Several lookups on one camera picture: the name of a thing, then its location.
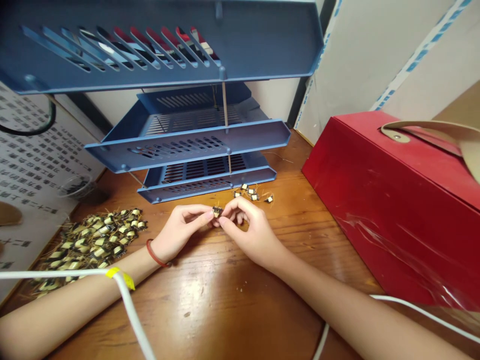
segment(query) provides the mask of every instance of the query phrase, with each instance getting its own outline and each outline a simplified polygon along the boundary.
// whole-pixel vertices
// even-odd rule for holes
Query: red string bracelet
[[[153,241],[153,239],[148,239],[146,241],[146,249],[148,250],[148,253],[150,254],[151,258],[153,260],[155,260],[157,262],[157,264],[159,264],[161,267],[164,267],[164,268],[169,268],[172,266],[172,263],[171,262],[167,262],[166,264],[161,262],[154,254],[153,250],[152,250],[152,246],[150,245],[150,243]]]

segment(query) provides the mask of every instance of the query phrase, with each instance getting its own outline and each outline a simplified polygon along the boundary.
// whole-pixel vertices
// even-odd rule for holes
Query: blue file tray
[[[259,184],[275,180],[273,170],[259,151],[232,155],[231,170],[227,156],[191,161],[148,170],[147,188],[138,193],[152,204],[195,195],[233,189],[241,184]]]
[[[138,101],[100,144],[85,149],[114,173],[182,164],[283,147],[290,130],[269,119],[244,83],[139,94]]]
[[[7,0],[0,18],[19,94],[310,76],[323,47],[315,0]]]

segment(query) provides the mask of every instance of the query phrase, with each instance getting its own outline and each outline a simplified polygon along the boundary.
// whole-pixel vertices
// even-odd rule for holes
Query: wood grain
[[[271,191],[263,208],[278,238],[295,254],[333,277],[369,294],[382,294],[372,274],[342,233],[300,169],[311,151],[297,133],[286,148],[266,151],[277,179],[261,184]],[[140,179],[145,171],[139,171]],[[133,252],[162,229],[179,204],[224,206],[231,191],[151,205],[137,195],[128,174],[106,172],[99,186],[111,198],[102,206],[81,205],[73,215],[116,209],[143,209],[148,230],[128,248]],[[195,234],[175,260],[132,294],[145,332],[158,359],[311,359],[323,321],[282,281],[250,261],[221,229]],[[3,313],[22,304],[13,296]],[[449,341],[480,359],[476,345],[424,321]],[[57,349],[49,359],[141,359],[142,352],[118,301]],[[334,331],[322,359],[359,359]]]

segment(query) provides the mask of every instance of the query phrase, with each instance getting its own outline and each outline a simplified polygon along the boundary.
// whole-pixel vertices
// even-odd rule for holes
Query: tan leather handle
[[[480,130],[457,123],[433,120],[395,121],[383,125],[380,130],[384,135],[396,142],[408,143],[410,138],[407,135],[392,129],[409,126],[436,130],[454,139],[461,150],[461,155],[468,170],[470,170],[476,182],[480,184]]]

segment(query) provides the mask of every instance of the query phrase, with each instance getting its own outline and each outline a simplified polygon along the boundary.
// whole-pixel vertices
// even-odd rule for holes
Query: red box
[[[381,111],[334,116],[303,173],[382,288],[480,309],[480,185],[463,160],[380,132]]]

